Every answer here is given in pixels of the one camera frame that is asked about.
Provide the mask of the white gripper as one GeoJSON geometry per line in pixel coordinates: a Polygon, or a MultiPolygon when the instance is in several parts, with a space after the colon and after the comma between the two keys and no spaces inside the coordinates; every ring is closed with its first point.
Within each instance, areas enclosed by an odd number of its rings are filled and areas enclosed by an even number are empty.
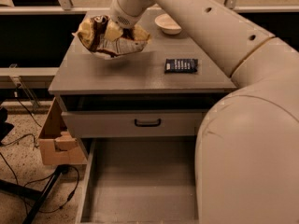
{"type": "Polygon", "coordinates": [[[141,19],[151,0],[112,0],[104,38],[113,42],[123,35],[122,28],[133,28],[141,19]]]}

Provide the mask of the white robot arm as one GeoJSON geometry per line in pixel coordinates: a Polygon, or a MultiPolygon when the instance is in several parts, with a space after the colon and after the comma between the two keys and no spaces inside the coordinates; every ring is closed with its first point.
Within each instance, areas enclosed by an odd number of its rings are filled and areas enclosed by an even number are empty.
{"type": "Polygon", "coordinates": [[[159,5],[236,85],[197,134],[199,224],[299,223],[299,53],[213,0],[113,0],[129,28],[159,5]]]}

